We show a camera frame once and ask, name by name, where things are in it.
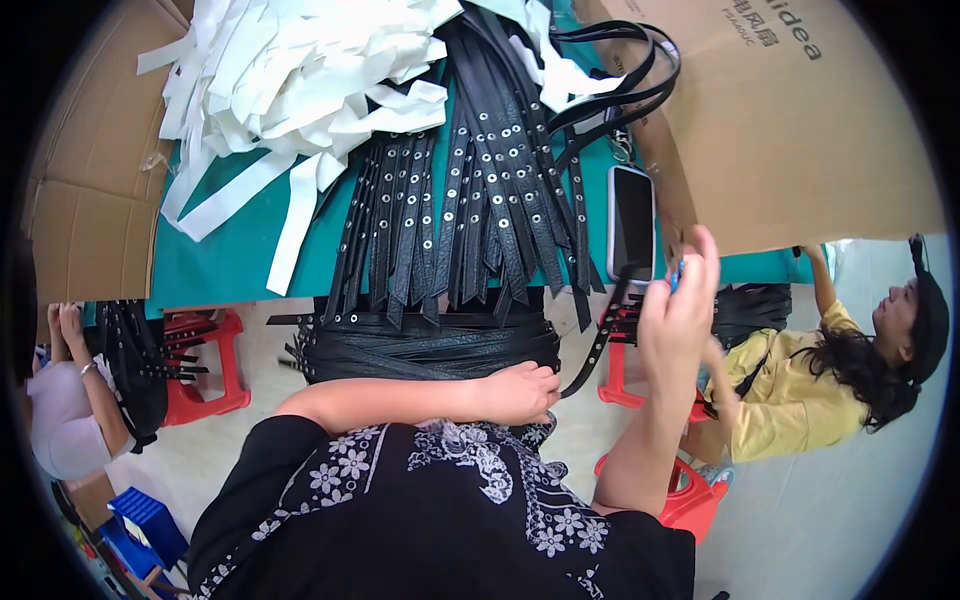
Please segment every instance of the black cap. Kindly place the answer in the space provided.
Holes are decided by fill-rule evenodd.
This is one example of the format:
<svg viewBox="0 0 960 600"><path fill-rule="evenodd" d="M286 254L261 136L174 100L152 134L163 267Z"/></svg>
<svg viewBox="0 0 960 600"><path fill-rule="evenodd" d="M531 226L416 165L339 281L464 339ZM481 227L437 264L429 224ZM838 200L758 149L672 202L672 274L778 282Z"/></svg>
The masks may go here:
<svg viewBox="0 0 960 600"><path fill-rule="evenodd" d="M936 279L924 266L924 239L917 235L910 240L913 267L917 273L917 319L910 329L913 360L904 373L915 386L924 383L940 364L947 351L950 314L944 293Z"/></svg>

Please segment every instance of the white floor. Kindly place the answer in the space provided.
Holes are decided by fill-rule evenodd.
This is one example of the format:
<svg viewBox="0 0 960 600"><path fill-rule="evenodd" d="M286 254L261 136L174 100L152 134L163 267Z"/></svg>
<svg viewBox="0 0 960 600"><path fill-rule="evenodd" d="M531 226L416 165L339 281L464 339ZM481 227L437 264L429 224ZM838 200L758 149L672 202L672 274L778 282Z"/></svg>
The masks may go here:
<svg viewBox="0 0 960 600"><path fill-rule="evenodd" d="M929 262L952 300L945 237L931 237ZM870 313L890 285L912 276L905 243L851 242L837 265L836 286L851 315L872 332ZM593 297L595 314L606 299ZM298 372L276 363L293 327L267 327L272 314L308 311L311 300L273 300L239 310L246 328L238 356L250 407L221 417L164 428L142 455L108 466L113 487L127 486L164 502L189 539L206 505L220 490L244 437L290 393L303 386ZM564 334L564 384L584 361L595 330L575 330L572 297L562 294L547 316ZM791 328L816 326L812 287L794 286ZM212 366L215 360L204 358ZM733 600L848 599L871 576L908 513L924 478L943 408L949 360L924 384L917 408L880 433L857 435L834 448L738 467L734 485L698 548L697 592L712 598L725 589ZM606 377L602 362L590 382L555 409L559 427L542 449L545 460L570 468L566 484L589 499L593 465L609 449L627 410L601 402L596 385ZM216 376L210 378L215 385Z"/></svg>

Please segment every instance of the woman's arm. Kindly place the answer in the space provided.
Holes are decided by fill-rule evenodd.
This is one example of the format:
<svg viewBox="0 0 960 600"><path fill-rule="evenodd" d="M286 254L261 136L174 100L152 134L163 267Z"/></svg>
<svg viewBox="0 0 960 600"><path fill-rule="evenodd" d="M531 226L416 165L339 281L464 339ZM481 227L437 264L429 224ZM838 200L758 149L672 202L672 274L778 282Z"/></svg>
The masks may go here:
<svg viewBox="0 0 960 600"><path fill-rule="evenodd" d="M93 357L90 356L90 351L86 348L86 342L84 341L80 310L76 306L63 304L60 307L60 329L63 331L63 339L70 348L70 353L73 355L77 367L82 369L92 363ZM130 439L130 430L123 422L123 415L120 414L117 398L96 367L88 369L84 373L84 387L86 388L86 395L90 399L93 418L100 425L100 431L104 434L104 442L107 444L110 456L114 456L123 449L127 440Z"/></svg>
<svg viewBox="0 0 960 600"><path fill-rule="evenodd" d="M306 417L331 436L380 423L413 425L430 419L520 425L549 422L545 413L560 399L559 386L552 369L533 361L459 381L337 379L296 392L274 415Z"/></svg>
<svg viewBox="0 0 960 600"><path fill-rule="evenodd" d="M593 493L601 515L662 512L677 447L695 397L697 370L713 322L720 260L709 231L693 229L695 249L684 252L676 294L654 281L647 286L637 335L650 395L607 455Z"/></svg>
<svg viewBox="0 0 960 600"><path fill-rule="evenodd" d="M824 256L824 250L820 245L801 246L801 250L810 259L810 267L813 269L813 292L817 297L817 310L823 317L837 300L836 290L833 289L833 280L830 279L827 258Z"/></svg>

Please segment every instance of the black hair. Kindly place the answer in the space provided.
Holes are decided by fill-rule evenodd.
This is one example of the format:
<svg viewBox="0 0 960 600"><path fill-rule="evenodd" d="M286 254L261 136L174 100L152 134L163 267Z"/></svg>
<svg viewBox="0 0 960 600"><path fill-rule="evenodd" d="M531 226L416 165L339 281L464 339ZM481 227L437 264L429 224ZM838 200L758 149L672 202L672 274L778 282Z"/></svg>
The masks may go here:
<svg viewBox="0 0 960 600"><path fill-rule="evenodd" d="M810 374L814 377L819 379L828 373L840 385L850 386L853 396L870 408L863 421L867 433L875 433L913 410L920 386L908 383L902 369L887 365L874 348L874 336L856 329L824 327L820 332L823 340L797 350L791 358L803 353L810 359Z"/></svg>

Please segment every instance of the phone screen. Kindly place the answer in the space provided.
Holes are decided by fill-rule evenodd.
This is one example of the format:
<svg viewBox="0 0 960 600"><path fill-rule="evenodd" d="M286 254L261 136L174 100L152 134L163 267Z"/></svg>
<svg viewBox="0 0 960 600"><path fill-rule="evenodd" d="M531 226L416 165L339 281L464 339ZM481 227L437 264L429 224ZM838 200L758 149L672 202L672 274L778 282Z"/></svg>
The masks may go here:
<svg viewBox="0 0 960 600"><path fill-rule="evenodd" d="M644 265L634 279L653 279L654 189L650 178L632 169L613 169L613 273Z"/></svg>

